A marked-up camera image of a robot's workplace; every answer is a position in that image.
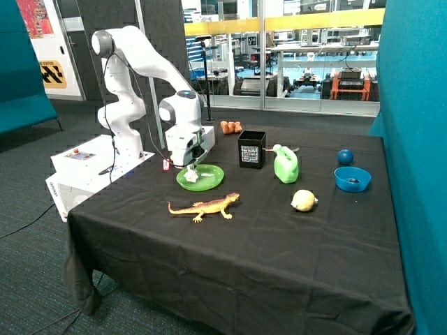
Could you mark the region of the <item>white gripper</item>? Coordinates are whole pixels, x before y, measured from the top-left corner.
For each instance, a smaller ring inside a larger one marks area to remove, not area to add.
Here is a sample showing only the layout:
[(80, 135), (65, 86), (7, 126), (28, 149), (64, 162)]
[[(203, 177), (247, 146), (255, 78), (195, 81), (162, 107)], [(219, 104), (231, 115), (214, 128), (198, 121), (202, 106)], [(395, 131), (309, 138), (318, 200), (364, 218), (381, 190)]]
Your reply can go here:
[(205, 128), (189, 132), (178, 126), (166, 131), (166, 143), (171, 152), (170, 159), (175, 167), (186, 167), (201, 163), (209, 153)]

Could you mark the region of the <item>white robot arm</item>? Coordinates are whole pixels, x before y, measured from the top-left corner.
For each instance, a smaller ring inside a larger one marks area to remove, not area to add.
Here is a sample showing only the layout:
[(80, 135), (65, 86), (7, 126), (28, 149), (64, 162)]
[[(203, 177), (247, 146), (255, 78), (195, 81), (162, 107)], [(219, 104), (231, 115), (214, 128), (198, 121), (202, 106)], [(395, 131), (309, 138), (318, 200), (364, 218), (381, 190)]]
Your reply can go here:
[(106, 89), (118, 100), (98, 111), (100, 123), (112, 131), (119, 158), (143, 155), (140, 133), (129, 124), (146, 113), (145, 102), (131, 84), (131, 72), (169, 83), (175, 93), (159, 103), (160, 118), (171, 127), (165, 133), (170, 159), (177, 167), (199, 164), (214, 145), (214, 136), (201, 124), (199, 95), (145, 34), (134, 26), (96, 31), (91, 38), (100, 56)]

